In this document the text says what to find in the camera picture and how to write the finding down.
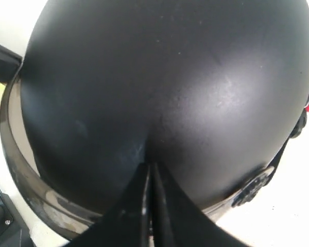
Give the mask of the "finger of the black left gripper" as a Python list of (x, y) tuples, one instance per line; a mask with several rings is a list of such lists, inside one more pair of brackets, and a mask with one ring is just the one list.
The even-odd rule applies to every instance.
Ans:
[(10, 82), (19, 71), (23, 58), (0, 45), (0, 82)]

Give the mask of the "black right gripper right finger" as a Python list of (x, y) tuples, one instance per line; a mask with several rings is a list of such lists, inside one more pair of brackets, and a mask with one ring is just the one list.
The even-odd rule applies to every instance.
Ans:
[(152, 164), (151, 175), (155, 246), (246, 246), (211, 221), (165, 166)]

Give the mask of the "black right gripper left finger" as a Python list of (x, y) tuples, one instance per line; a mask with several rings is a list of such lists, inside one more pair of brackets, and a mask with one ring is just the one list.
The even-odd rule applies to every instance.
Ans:
[(118, 202), (69, 246), (149, 246), (151, 171), (140, 164)]

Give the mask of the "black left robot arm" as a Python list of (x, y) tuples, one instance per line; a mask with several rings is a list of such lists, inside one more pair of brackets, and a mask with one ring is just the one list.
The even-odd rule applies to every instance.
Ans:
[[(10, 82), (22, 58), (0, 45), (0, 83)], [(0, 246), (35, 246), (30, 230), (9, 196), (0, 190)]]

